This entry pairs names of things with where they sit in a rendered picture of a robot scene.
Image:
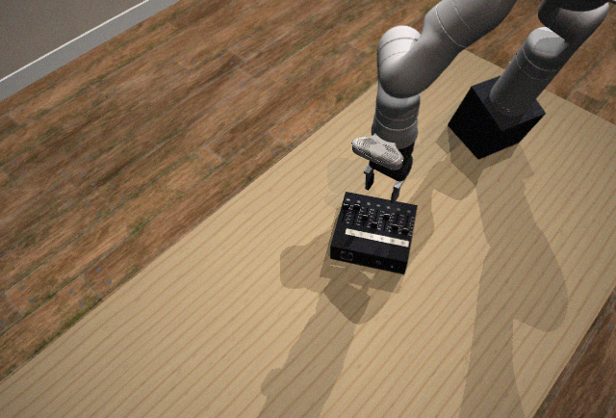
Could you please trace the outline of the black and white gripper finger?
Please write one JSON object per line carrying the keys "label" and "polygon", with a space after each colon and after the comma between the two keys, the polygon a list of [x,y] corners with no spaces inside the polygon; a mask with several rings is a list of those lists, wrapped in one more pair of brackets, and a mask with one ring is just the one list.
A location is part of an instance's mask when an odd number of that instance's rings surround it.
{"label": "black and white gripper finger", "polygon": [[369,190],[370,187],[373,184],[373,180],[374,180],[374,173],[373,173],[373,169],[370,167],[370,165],[367,165],[367,167],[364,170],[364,173],[366,174],[366,184],[365,184],[365,189]]}
{"label": "black and white gripper finger", "polygon": [[[409,173],[410,173],[410,171],[408,172],[408,174]],[[408,176],[408,174],[407,174],[407,176]],[[406,177],[405,177],[405,179],[406,179]],[[396,200],[398,199],[400,187],[403,184],[404,180],[403,181],[396,181],[395,185],[393,186],[394,189],[393,189],[393,192],[392,192],[392,195],[391,195],[391,202],[392,203],[395,203]]]}

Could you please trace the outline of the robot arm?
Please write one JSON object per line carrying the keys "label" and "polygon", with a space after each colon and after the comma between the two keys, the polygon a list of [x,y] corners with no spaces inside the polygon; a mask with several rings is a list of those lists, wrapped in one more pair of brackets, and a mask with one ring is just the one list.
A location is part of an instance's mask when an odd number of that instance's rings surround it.
{"label": "robot arm", "polygon": [[[421,33],[408,26],[387,31],[377,46],[377,120],[394,130],[413,125],[421,92],[462,50],[499,26],[516,1],[442,0],[424,17]],[[491,89],[495,109],[509,117],[522,115],[601,25],[608,1],[543,0],[538,18],[546,27],[528,35]]]}

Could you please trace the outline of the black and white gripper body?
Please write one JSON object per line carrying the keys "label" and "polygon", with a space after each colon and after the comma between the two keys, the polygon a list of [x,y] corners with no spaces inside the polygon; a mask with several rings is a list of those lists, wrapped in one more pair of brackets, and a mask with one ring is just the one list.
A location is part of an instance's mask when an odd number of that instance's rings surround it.
{"label": "black and white gripper body", "polygon": [[372,169],[396,181],[403,181],[412,168],[417,137],[418,119],[408,128],[394,130],[383,126],[374,114],[372,135],[356,138],[352,142],[352,151],[369,160]]}

